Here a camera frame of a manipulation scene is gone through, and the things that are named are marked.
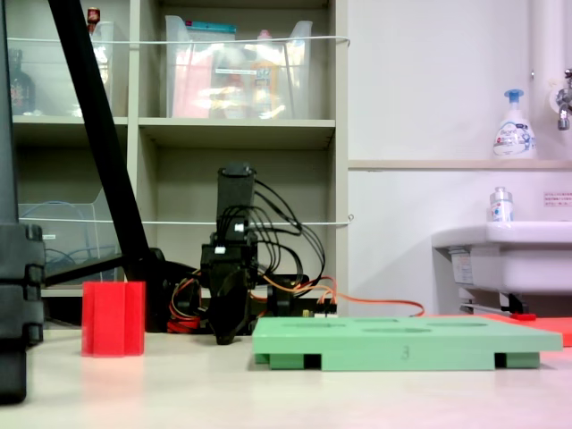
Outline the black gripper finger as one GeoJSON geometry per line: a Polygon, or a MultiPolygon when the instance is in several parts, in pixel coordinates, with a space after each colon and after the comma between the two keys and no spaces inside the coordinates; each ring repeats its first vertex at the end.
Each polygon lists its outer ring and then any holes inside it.
{"type": "Polygon", "coordinates": [[[239,269],[229,277],[231,289],[227,294],[228,331],[237,333],[249,317],[249,277],[247,271],[239,269]]]}
{"type": "Polygon", "coordinates": [[[209,323],[218,345],[231,344],[237,326],[235,274],[217,274],[211,284],[209,323]]]}

